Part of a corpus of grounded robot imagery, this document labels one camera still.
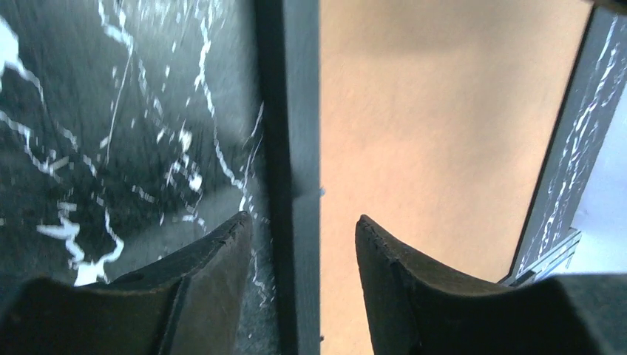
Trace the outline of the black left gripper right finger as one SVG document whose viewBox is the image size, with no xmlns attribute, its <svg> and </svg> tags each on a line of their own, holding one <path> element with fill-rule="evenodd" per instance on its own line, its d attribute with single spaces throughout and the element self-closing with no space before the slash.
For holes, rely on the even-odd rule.
<svg viewBox="0 0 627 355">
<path fill-rule="evenodd" d="M 623 274 L 499 285 L 421 253 L 367 215 L 355 242 L 375 354 L 626 352 Z"/>
</svg>

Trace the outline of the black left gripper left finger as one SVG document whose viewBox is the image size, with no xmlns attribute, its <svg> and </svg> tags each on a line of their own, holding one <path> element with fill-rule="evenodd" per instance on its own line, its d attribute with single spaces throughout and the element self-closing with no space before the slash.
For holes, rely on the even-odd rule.
<svg viewBox="0 0 627 355">
<path fill-rule="evenodd" d="M 1 276 L 3 354 L 231 354 L 253 226 L 238 212 L 115 281 Z"/>
</svg>

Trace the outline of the brown backing board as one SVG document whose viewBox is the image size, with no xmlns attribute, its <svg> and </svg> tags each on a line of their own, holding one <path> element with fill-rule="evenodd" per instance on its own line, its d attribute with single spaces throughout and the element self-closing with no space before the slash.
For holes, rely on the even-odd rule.
<svg viewBox="0 0 627 355">
<path fill-rule="evenodd" d="M 366 214 L 490 282 L 512 265 L 587 1 L 322 1 L 323 354 L 370 354 Z"/>
</svg>

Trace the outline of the black picture frame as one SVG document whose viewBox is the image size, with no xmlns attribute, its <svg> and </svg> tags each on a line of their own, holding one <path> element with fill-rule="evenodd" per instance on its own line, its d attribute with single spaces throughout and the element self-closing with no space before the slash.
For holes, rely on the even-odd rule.
<svg viewBox="0 0 627 355">
<path fill-rule="evenodd" d="M 283 354 L 322 353 L 321 2 L 254 4 Z M 505 277 L 563 238 L 626 91 L 626 3 L 587 2 L 591 12 Z"/>
</svg>

